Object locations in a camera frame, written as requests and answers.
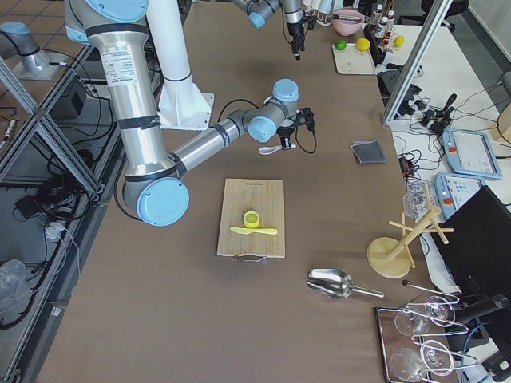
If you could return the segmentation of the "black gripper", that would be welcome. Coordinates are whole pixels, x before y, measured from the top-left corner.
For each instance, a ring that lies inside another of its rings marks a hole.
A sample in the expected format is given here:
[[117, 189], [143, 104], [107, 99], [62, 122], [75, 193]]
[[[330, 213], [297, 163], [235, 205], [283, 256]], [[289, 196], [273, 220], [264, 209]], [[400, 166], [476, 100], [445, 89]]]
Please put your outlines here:
[[291, 51], [295, 60], [298, 61], [298, 51], [303, 52], [305, 50], [305, 34], [315, 27], [315, 16], [302, 10], [287, 11], [286, 23], [288, 35], [291, 39]]
[[292, 149], [291, 134], [300, 126], [306, 126], [309, 132], [315, 134], [314, 113], [310, 108], [298, 108], [294, 116], [287, 118], [277, 128], [282, 150]]

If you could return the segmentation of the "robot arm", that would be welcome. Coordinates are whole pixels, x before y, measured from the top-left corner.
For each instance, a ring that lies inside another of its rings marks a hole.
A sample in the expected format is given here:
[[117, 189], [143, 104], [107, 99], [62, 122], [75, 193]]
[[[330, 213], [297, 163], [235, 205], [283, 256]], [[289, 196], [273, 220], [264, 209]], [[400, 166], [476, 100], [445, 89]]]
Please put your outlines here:
[[296, 61], [300, 60], [300, 54], [305, 50], [306, 31], [313, 30], [315, 27], [315, 17], [302, 9], [301, 1], [234, 0], [232, 3], [247, 14], [249, 21], [256, 29], [261, 29], [278, 10], [282, 10], [287, 23], [288, 33], [291, 36], [290, 45], [292, 54]]
[[192, 79], [175, 1], [68, 1], [65, 27], [99, 51], [127, 156], [125, 203], [150, 225], [178, 221], [189, 204], [183, 176], [235, 140], [278, 136], [289, 149], [300, 125], [314, 126], [290, 79], [278, 80], [260, 108], [211, 124], [214, 96]]

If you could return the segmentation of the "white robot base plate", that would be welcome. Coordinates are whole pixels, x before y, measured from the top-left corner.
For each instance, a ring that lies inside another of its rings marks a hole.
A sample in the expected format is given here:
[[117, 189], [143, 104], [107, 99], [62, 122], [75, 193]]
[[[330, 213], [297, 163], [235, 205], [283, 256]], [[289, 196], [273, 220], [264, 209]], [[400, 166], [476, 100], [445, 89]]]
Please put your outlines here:
[[192, 81], [164, 81], [158, 116], [162, 129], [204, 131], [212, 115], [215, 95], [202, 93]]

